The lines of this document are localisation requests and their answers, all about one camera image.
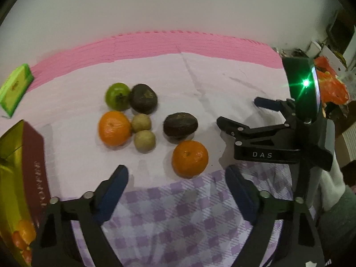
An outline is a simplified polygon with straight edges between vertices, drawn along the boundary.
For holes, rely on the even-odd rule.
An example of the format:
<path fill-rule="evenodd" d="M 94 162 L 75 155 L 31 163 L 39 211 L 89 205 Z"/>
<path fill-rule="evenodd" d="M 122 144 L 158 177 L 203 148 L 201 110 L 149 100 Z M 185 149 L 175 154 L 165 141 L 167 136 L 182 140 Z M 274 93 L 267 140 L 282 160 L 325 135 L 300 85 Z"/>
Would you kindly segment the white gloved right hand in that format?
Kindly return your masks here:
<path fill-rule="evenodd" d="M 322 209 L 328 212 L 340 201 L 346 189 L 335 153 L 333 154 L 331 170 L 322 172 L 319 186 Z"/>

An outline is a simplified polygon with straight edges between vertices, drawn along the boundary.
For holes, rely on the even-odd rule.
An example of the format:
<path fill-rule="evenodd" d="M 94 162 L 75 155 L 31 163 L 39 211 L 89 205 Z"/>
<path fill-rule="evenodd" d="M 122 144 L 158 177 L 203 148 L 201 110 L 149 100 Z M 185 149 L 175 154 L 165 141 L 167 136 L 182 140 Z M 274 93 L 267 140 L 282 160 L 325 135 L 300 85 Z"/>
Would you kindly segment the green sleeve forearm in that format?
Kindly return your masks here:
<path fill-rule="evenodd" d="M 350 187 L 320 217 L 318 233 L 327 258 L 346 261 L 355 256 L 355 193 Z"/>

